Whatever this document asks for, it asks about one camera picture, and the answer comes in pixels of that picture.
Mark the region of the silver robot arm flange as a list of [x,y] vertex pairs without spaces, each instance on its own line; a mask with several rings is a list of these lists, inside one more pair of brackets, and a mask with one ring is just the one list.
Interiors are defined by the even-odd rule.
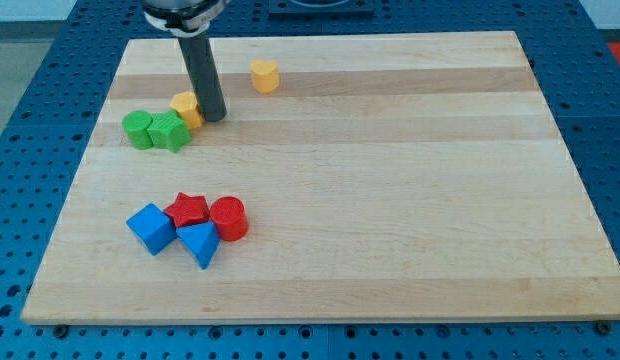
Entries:
[[151,26],[180,38],[206,32],[229,3],[230,0],[141,0]]

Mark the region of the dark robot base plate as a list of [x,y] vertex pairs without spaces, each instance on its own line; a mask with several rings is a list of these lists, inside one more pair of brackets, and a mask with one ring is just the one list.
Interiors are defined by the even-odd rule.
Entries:
[[267,0],[270,17],[364,15],[375,12],[375,0]]

